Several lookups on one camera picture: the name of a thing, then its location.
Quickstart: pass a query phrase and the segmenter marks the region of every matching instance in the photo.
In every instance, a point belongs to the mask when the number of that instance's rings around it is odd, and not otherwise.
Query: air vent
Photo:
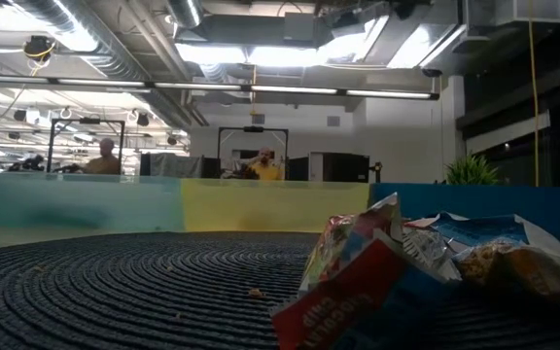
[[[264,114],[253,114],[252,115],[253,125],[263,125],[264,124]]]
[[[339,116],[328,116],[328,126],[339,127],[340,117]]]

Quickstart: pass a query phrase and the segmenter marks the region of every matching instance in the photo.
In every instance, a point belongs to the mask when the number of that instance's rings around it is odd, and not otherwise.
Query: dark rug
[[[275,349],[268,309],[296,293],[317,238],[142,233],[1,248],[0,349]],[[464,293],[414,339],[560,349],[560,316]]]

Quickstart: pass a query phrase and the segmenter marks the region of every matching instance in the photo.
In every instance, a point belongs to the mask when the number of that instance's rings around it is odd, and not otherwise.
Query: bald man
[[[261,148],[259,155],[252,159],[250,167],[259,175],[259,180],[283,180],[284,171],[282,166],[277,166],[271,161],[271,150],[267,147]]]
[[[95,158],[87,163],[86,173],[120,175],[120,163],[118,159],[112,155],[114,141],[110,138],[104,138],[101,140],[99,147],[101,149],[101,157]]]

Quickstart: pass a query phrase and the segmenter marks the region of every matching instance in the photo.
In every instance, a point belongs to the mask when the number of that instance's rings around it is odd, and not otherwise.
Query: ceiling
[[[123,4],[139,4],[145,13],[149,14],[151,22],[145,21],[141,11],[128,12]],[[203,66],[192,61],[184,61],[186,52],[179,52],[175,44],[198,46],[238,46],[247,59],[251,59],[257,46],[281,45],[283,48],[300,47],[317,50],[328,48],[333,38],[333,28],[339,23],[340,15],[347,11],[361,9],[356,15],[358,25],[371,23],[373,28],[378,18],[383,20],[381,34],[373,34],[372,47],[365,52],[364,59],[355,62],[345,57],[329,58],[323,63],[298,67],[278,67],[258,64],[256,68],[241,62],[222,62],[225,57],[219,57],[222,69],[226,71],[220,83],[226,81],[240,84],[274,85],[285,87],[333,87],[333,88],[364,88],[364,89],[392,89],[407,91],[431,91],[432,78],[426,77],[418,63],[441,48],[424,68],[438,69],[445,75],[451,74],[480,74],[489,69],[495,62],[506,60],[513,54],[524,50],[528,38],[525,39],[523,20],[513,20],[496,12],[487,12],[485,7],[474,7],[460,13],[460,4],[468,4],[464,0],[417,0],[416,6],[409,11],[401,12],[399,8],[388,7],[383,2],[358,1],[301,1],[296,3],[277,1],[239,1],[239,0],[201,0],[204,8],[202,23],[192,29],[179,28],[174,33],[174,25],[170,22],[164,0],[94,0],[73,1],[60,0],[57,4],[72,6],[73,10],[82,11],[83,17],[78,17],[80,30],[88,30],[94,39],[99,38],[103,52],[73,52],[70,41],[62,35],[58,28],[49,27],[49,20],[37,20],[28,17],[10,6],[0,6],[0,75],[29,75],[36,63],[30,61],[22,52],[22,45],[32,35],[55,37],[60,44],[53,51],[49,64],[40,69],[40,77],[70,77],[89,79],[117,79],[118,72],[106,73],[104,67],[93,62],[99,54],[111,53],[111,49],[120,50],[118,53],[127,55],[126,64],[135,66],[133,70],[146,76],[145,80],[155,81],[183,81],[208,82],[208,72]],[[294,40],[287,39],[287,33],[292,31],[291,25],[303,25],[311,21],[312,34]],[[556,22],[541,22],[536,26],[538,40],[548,35]],[[104,33],[92,32],[92,28],[105,29]],[[369,40],[361,37],[364,45]],[[292,35],[301,35],[301,31]],[[468,38],[481,37],[474,40],[471,46],[460,50],[460,42]],[[347,41],[344,46],[354,45]],[[129,76],[122,79],[133,79]],[[22,86],[0,85],[0,117],[5,111],[6,104],[13,102]],[[138,91],[126,91],[89,88],[87,91],[66,89],[65,87],[30,87],[17,99],[15,109],[37,108],[43,114],[57,116],[60,111],[68,108],[75,116],[92,117],[102,120],[126,121],[126,131],[131,135],[139,132],[146,133],[145,137],[131,136],[127,140],[128,148],[165,147],[168,133],[182,134],[179,128],[205,126],[208,122],[199,112],[209,110],[204,106],[219,106],[230,104],[251,104],[255,98],[257,104],[284,105],[330,105],[344,106],[346,112],[353,112],[359,104],[357,97],[338,97],[320,95],[301,95],[289,93],[257,93],[256,95],[235,92],[203,92],[194,91],[191,95],[178,90],[157,91],[146,94]],[[150,124],[146,127],[132,122],[135,113],[148,113]],[[16,122],[12,118],[14,109],[0,118],[0,141],[9,142],[8,131],[19,129],[23,131],[18,143],[44,144],[44,135],[48,128],[42,125],[31,125],[26,122]],[[78,130],[109,133],[114,132],[109,126],[80,125]],[[181,135],[181,142],[171,148],[173,152],[185,153],[189,140]],[[56,139],[59,146],[83,146],[75,140],[72,134],[62,132]]]

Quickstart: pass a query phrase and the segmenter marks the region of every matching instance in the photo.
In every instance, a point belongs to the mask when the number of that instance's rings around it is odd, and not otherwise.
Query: person
[[[259,155],[250,162],[250,168],[259,175],[259,180],[283,180],[284,169],[271,161],[271,150],[267,147],[261,148]]]
[[[110,138],[104,138],[98,145],[101,150],[101,157],[89,161],[85,172],[87,174],[120,175],[120,162],[112,155],[114,141]]]

